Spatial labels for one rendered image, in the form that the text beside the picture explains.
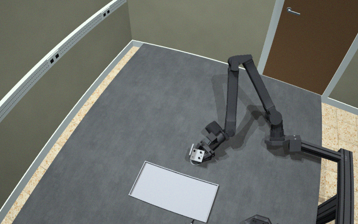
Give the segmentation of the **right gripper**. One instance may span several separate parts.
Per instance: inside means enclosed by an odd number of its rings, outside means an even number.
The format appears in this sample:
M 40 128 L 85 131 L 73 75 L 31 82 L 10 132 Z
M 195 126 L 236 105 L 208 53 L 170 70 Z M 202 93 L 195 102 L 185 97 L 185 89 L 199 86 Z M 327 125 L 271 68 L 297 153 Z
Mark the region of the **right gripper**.
M 215 156 L 215 152 L 203 140 L 201 141 L 201 143 L 202 144 L 198 143 L 195 149 L 203 149 L 207 153 L 207 155 L 202 159 L 202 162 L 211 160 L 211 158 Z

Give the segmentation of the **white shallow rectangular tray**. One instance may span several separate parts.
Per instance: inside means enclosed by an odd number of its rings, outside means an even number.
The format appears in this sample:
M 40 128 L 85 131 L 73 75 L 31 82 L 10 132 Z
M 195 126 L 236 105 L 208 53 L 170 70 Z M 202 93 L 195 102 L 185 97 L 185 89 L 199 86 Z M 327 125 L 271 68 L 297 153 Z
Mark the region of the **white shallow rectangular tray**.
M 205 223 L 217 189 L 217 184 L 145 161 L 129 196 Z

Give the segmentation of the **white l-shaped bracket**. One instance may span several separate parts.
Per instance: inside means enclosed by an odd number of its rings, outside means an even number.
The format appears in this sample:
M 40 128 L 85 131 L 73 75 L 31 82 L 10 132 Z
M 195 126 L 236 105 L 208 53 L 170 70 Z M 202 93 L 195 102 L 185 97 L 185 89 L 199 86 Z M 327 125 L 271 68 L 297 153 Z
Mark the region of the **white l-shaped bracket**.
M 199 150 L 199 149 L 194 149 L 194 144 L 192 144 L 191 150 L 190 150 L 190 154 L 189 154 L 189 160 L 193 160 L 193 161 L 197 161 L 197 162 L 202 162 L 203 156 L 204 156 L 204 151 Z M 193 149 L 193 151 L 192 151 Z M 195 150 L 195 152 L 194 152 Z M 200 153 L 200 151 L 202 153 Z M 192 152 L 192 154 L 191 154 Z M 202 156 L 202 157 L 201 157 Z M 200 159 L 198 159 L 198 157 L 200 157 Z

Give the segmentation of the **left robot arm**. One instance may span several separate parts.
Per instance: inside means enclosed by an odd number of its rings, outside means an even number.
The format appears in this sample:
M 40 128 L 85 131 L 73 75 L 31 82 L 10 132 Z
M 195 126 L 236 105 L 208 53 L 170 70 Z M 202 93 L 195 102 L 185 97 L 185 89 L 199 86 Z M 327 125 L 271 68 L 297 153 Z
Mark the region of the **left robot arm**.
M 269 224 L 268 222 L 253 218 L 250 222 L 250 224 Z

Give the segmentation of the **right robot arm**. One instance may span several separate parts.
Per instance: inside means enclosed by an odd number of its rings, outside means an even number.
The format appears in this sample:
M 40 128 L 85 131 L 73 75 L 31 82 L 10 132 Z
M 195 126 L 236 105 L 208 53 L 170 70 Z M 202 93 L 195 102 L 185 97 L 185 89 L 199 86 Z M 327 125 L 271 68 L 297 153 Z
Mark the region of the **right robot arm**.
M 284 141 L 283 120 L 276 111 L 269 93 L 258 73 L 251 54 L 235 55 L 228 59 L 228 82 L 225 127 L 222 129 L 216 121 L 209 123 L 205 129 L 209 133 L 205 143 L 214 151 L 219 145 L 236 134 L 236 112 L 239 65 L 243 64 L 264 107 L 266 121 L 271 123 L 270 141 Z M 238 71 L 237 71 L 238 70 Z

